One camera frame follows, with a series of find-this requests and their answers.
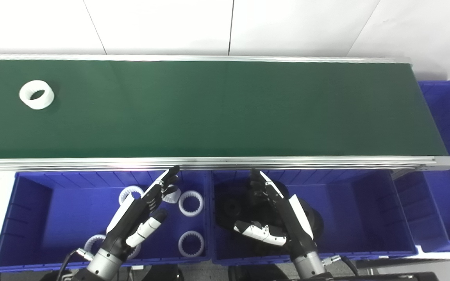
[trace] white gear ring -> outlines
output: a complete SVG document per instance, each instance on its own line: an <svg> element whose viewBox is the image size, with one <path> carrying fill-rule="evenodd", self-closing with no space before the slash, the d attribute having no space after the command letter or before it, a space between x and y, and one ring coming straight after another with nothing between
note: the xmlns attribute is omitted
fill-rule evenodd
<svg viewBox="0 0 450 281"><path fill-rule="evenodd" d="M86 241L86 243L84 244L84 250L85 251L89 251L91 252L91 248L93 247L93 244L95 244L95 242L97 241L104 241L105 240L105 235L103 234L97 234L97 235L93 235L92 237L90 237L88 239L88 241Z"/></svg>
<svg viewBox="0 0 450 281"><path fill-rule="evenodd" d="M128 195L132 192L140 194L140 197L142 197L144 193L143 189L141 189L140 187L137 187L136 185L130 185L129 187L123 189L123 191L121 191L121 193L119 194L119 205L122 205L126 200L126 197L128 197Z"/></svg>
<svg viewBox="0 0 450 281"><path fill-rule="evenodd" d="M184 240L185 240L185 238L187 238L189 236L195 236L195 237L199 238L200 248L195 254L189 254L189 253L185 252L185 250L184 250L184 246L183 246ZM186 233L184 233L182 235L182 237L180 237L180 240L178 240L178 250L180 251L180 254L186 258L195 258L196 256L200 256L202 254L202 252L204 251L204 238L197 231L187 231Z"/></svg>
<svg viewBox="0 0 450 281"><path fill-rule="evenodd" d="M100 240L103 242L105 240L105 237L106 236L103 234L93 235L84 244L84 250L91 252L91 248L93 247L93 244L95 244L95 242L100 241ZM138 254L140 254L140 250L141 250L141 244L136 245L136 247L133 249L133 252L128 256L127 260L130 260L130 259L138 256Z"/></svg>
<svg viewBox="0 0 450 281"><path fill-rule="evenodd" d="M189 197L195 197L199 200L199 207L197 208L197 210L195 210L193 212L189 212L184 209L184 200ZM199 215L200 212L202 212L202 209L204 208L204 199L202 198L202 195L199 192L194 191L194 190L189 190L187 192L184 192L180 196L180 199L178 200L178 207L180 208L180 211L182 211L182 213L184 215L186 215L187 217L195 217L196 215Z"/></svg>

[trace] white plastic ring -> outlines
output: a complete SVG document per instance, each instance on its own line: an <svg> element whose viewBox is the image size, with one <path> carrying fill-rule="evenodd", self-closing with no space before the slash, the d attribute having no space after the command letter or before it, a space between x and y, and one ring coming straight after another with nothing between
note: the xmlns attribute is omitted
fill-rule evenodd
<svg viewBox="0 0 450 281"><path fill-rule="evenodd" d="M184 240L185 240L185 238L187 238L189 236L195 236L195 237L199 238L200 248L195 254L189 254L184 251L184 246L183 246ZM200 256L202 254L202 252L204 251L204 238L197 231L187 231L186 233L184 233L182 235L182 237L180 237L180 240L178 240L178 251L180 251L180 254L182 254L182 256L184 256L186 258L195 258L196 256Z"/></svg>
<svg viewBox="0 0 450 281"><path fill-rule="evenodd" d="M143 196L143 189L141 189L140 187L137 187L136 185L130 185L129 187L126 187L125 189L123 189L123 191L121 191L121 193L119 194L119 205L122 205L123 202L126 200L126 197L128 197L128 194L132 193L132 192L136 192L138 194L140 194L140 197Z"/></svg>
<svg viewBox="0 0 450 281"><path fill-rule="evenodd" d="M97 235L93 235L92 237L90 237L88 239L88 241L86 241L86 243L84 244L84 250L85 251L91 251L91 248L93 247L93 244L95 244L95 242L97 241L104 241L105 240L105 235L103 234L97 234Z"/></svg>
<svg viewBox="0 0 450 281"><path fill-rule="evenodd" d="M105 237L106 236L103 234L93 235L84 244L84 250L91 252L91 248L93 247L93 244L95 244L95 242L100 241L100 240L103 242L105 240ZM130 260L130 259L138 256L138 254L140 254L140 249L141 249L141 244L136 245L136 247L133 249L133 252L128 256L127 259Z"/></svg>
<svg viewBox="0 0 450 281"><path fill-rule="evenodd" d="M38 91L45 92L39 98L31 100L31 96ZM33 110L42 110L48 105L51 105L53 99L55 98L52 88L42 80L33 80L25 83L22 88L20 88L18 96L23 103Z"/></svg>
<svg viewBox="0 0 450 281"><path fill-rule="evenodd" d="M195 210L193 212L189 212L184 209L184 201L185 201L185 199L187 199L189 197L195 197L199 200L199 207L197 208L197 210ZM199 192L194 191L194 190L189 190L187 192L184 192L180 196L180 199L178 200L178 207L180 207L180 211L182 211L182 213L184 215L186 215L187 217L195 217L196 215L199 215L200 212L202 211L202 209L204 208L204 199L202 198L202 195Z"/></svg>

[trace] floor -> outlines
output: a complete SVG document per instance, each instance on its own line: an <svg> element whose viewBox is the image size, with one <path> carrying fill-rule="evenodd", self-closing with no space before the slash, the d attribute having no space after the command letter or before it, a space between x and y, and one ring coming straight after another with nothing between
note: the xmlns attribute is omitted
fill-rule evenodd
<svg viewBox="0 0 450 281"><path fill-rule="evenodd" d="M295 267L292 263L282 263L277 265L284 271L290 279L297 279ZM144 270L134 271L134 280L140 281L150 267ZM180 265L186 281L227 281L227 268L221 265L214 265L211 261L196 263L193 265ZM333 274L333 276L351 276L352 272L348 267L338 261L332 265L328 265L326 269ZM0 274L0 281L39 281L48 272L20 272L20 273L3 273ZM359 270L361 275L366 274L365 270ZM114 277L114 280L128 280L127 268L120 270L119 276Z"/></svg>

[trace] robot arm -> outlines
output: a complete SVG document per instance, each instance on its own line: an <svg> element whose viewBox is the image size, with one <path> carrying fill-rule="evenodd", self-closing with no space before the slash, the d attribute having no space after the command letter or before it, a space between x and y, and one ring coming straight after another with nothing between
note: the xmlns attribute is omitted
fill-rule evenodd
<svg viewBox="0 0 450 281"><path fill-rule="evenodd" d="M177 180L180 167L166 170L151 185L142 197L128 201L129 207L120 208L109 225L109 232L88 267L79 270L74 281L110 281L130 252L151 235L166 219L167 212L159 208L163 194Z"/></svg>
<svg viewBox="0 0 450 281"><path fill-rule="evenodd" d="M266 197L279 214L285 233L280 228L264 226L260 222L237 221L234 230L256 240L286 247L302 279L325 273L312 228L298 197L293 195L290 199L284 198L275 183L262 171L253 169L250 178L255 194Z"/></svg>

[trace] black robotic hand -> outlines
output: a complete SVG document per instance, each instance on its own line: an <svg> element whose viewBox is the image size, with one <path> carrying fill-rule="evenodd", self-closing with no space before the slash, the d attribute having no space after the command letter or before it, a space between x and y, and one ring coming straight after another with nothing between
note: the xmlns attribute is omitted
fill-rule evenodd
<svg viewBox="0 0 450 281"><path fill-rule="evenodd" d="M143 242L166 219L166 210L159 206L165 194L176 190L170 185L178 180L179 171L180 166L164 171L148 187L142 197L132 200L119 221L107 233L107 237L88 267L81 269L73 280L112 280L133 248Z"/></svg>
<svg viewBox="0 0 450 281"><path fill-rule="evenodd" d="M324 273L325 269L314 242L313 228L317 226L320 235L322 230L320 215L311 209L308 203L300 201L296 195L288 199L285 187L279 188L265 173L257 169L251 170L250 192L253 194L255 204L261 201L268 202L273 213L280 219L280 225L237 221L234 230L268 244L284 246L302 278Z"/></svg>

